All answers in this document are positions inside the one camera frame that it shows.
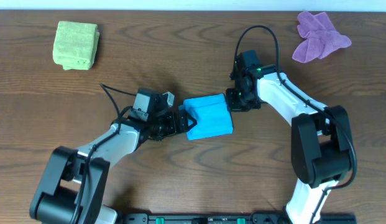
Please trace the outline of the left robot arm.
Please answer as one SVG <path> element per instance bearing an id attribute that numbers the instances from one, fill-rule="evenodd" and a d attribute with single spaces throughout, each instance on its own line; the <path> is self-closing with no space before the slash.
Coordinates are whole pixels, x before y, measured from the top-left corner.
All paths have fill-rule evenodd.
<path id="1" fill-rule="evenodd" d="M 30 217 L 42 223 L 114 223 L 117 212 L 102 204 L 109 170 L 146 140 L 161 141 L 196 124 L 185 110 L 150 114 L 125 107 L 93 142 L 53 150 L 30 203 Z"/>

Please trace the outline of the blue microfiber cloth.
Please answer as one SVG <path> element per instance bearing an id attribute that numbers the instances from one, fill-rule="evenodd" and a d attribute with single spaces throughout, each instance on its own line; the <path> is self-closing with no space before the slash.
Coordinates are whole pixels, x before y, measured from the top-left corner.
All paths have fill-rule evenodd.
<path id="1" fill-rule="evenodd" d="M 210 138 L 233 132 L 231 114 L 227 109 L 223 93 L 186 99 L 179 108 L 184 109 L 197 121 L 197 124 L 186 133 L 188 140 Z"/>

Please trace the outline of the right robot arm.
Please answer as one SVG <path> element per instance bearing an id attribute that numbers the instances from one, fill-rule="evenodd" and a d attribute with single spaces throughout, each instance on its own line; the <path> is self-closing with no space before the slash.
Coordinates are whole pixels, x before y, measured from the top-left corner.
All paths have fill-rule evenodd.
<path id="1" fill-rule="evenodd" d="M 235 82 L 226 92 L 231 111 L 267 103 L 291 126 L 291 162 L 298 180 L 285 207 L 290 222 L 323 222 L 329 193 L 350 185 L 357 174 L 347 111 L 312 99 L 275 65 L 234 67 L 230 78 Z"/>

